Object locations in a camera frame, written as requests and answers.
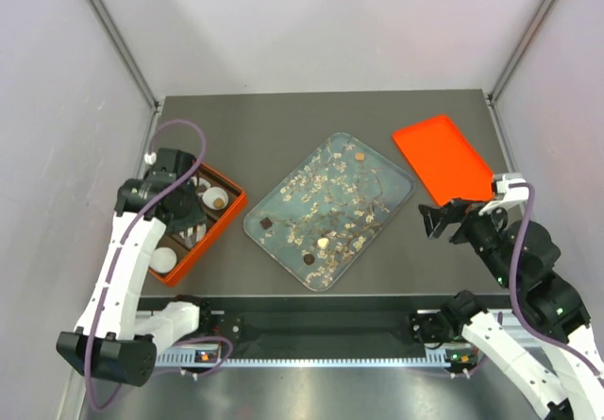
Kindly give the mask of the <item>dark square chocolate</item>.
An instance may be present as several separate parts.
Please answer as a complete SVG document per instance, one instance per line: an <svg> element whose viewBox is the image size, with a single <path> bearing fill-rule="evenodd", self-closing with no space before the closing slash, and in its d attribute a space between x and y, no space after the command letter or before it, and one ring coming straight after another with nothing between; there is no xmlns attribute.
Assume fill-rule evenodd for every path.
<svg viewBox="0 0 604 420"><path fill-rule="evenodd" d="M268 229L268 228L270 228L273 225L273 222L271 221L270 218L265 217L264 219L262 219L260 221L260 224L261 224L261 226L262 226L263 229Z"/></svg>

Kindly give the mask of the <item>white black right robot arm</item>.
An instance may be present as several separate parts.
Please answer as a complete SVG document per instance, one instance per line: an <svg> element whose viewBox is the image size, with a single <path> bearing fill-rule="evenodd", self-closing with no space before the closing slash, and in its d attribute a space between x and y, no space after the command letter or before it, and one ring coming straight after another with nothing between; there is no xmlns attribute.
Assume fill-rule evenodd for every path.
<svg viewBox="0 0 604 420"><path fill-rule="evenodd" d="M497 284L508 289L512 313L540 346L545 368L499 324L475 294L461 291L434 314L436 342L465 341L499 369L542 419L600 419L603 359L579 292L554 266L562 252L549 232L524 218L512 224L501 207L453 199L419 206L426 234L438 238L456 224L453 244L469 244Z"/></svg>

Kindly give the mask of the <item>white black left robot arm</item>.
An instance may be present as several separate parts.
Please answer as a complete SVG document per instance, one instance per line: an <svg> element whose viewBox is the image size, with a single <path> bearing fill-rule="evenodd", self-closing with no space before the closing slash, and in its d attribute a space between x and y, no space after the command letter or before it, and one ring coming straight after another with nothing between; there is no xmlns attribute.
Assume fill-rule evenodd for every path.
<svg viewBox="0 0 604 420"><path fill-rule="evenodd" d="M200 342L213 332L212 316L193 296L178 296L145 320L136 317L142 287L159 241L191 231L205 217L192 182L199 160L161 148L140 179L118 190L112 230L91 299L74 330L62 331L56 350L85 378L141 387L157 357L188 335Z"/></svg>

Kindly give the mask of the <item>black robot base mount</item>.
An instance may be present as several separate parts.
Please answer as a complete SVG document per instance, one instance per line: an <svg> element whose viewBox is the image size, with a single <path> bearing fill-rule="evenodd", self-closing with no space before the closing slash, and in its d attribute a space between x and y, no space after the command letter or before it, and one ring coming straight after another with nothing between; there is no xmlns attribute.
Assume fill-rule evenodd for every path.
<svg viewBox="0 0 604 420"><path fill-rule="evenodd" d="M395 357L453 342L481 310L467 291L452 296L206 297L186 338L221 336L237 358Z"/></svg>

